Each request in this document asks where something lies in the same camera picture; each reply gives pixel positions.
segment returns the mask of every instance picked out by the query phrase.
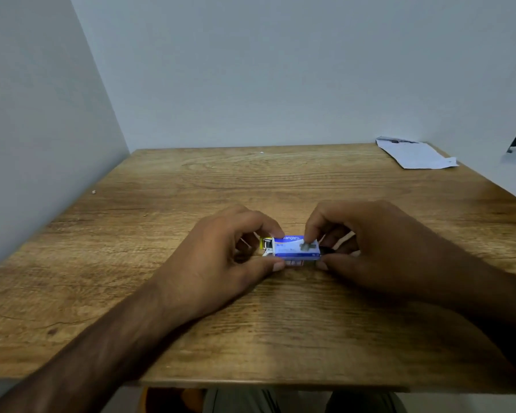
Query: hand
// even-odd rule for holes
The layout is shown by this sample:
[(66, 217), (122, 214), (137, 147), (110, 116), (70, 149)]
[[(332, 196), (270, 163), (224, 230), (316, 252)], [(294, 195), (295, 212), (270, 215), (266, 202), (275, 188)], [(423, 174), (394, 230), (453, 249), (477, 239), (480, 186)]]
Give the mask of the hand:
[(317, 266), (375, 291), (451, 306), (477, 294), (474, 275), (492, 268), (385, 201), (322, 202), (304, 240), (332, 248), (350, 232)]
[(274, 219), (238, 205), (201, 219), (152, 281), (167, 303), (180, 312), (179, 323), (218, 310), (272, 271), (284, 268), (281, 258), (261, 256), (238, 264), (235, 250), (248, 256), (258, 247), (254, 235), (284, 237)]

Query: gray pants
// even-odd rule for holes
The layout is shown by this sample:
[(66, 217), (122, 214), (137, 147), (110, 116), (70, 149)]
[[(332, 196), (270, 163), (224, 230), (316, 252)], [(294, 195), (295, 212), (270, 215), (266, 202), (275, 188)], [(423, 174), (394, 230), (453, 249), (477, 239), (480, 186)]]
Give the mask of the gray pants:
[[(275, 392), (257, 387), (210, 389), (203, 413), (281, 413)], [(332, 393), (325, 413), (406, 413), (393, 393), (338, 390)]]

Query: person's right arm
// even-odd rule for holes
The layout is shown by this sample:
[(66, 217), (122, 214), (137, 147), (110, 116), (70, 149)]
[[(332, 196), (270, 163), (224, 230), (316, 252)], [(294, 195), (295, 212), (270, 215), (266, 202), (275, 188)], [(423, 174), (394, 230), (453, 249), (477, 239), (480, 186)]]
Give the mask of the person's right arm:
[[(318, 268), (368, 289), (433, 303), (482, 330), (516, 368), (516, 275), (470, 255), (385, 201), (319, 203), (304, 240), (333, 247)], [(351, 255), (359, 250), (359, 255)]]

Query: white paper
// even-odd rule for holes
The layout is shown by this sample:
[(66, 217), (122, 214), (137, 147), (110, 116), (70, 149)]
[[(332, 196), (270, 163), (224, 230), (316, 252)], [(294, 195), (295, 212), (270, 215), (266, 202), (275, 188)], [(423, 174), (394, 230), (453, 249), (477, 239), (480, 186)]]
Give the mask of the white paper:
[(424, 142), (383, 136), (376, 139), (376, 144), (406, 170), (440, 170), (459, 166), (457, 158), (445, 158)]

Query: wooden tabletop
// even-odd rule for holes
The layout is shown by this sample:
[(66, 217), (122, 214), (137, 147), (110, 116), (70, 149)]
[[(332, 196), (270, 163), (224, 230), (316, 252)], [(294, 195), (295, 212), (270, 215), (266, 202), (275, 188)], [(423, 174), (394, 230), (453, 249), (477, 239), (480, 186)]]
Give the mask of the wooden tabletop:
[[(393, 201), (516, 272), (516, 197), (466, 166), (403, 170), (374, 144), (139, 150), (0, 265), (0, 378), (49, 360), (149, 278), (200, 217), (240, 202), (302, 234), (328, 199)], [(516, 392), (515, 370), (456, 314), (313, 268), (276, 273), (200, 321), (141, 382)]]

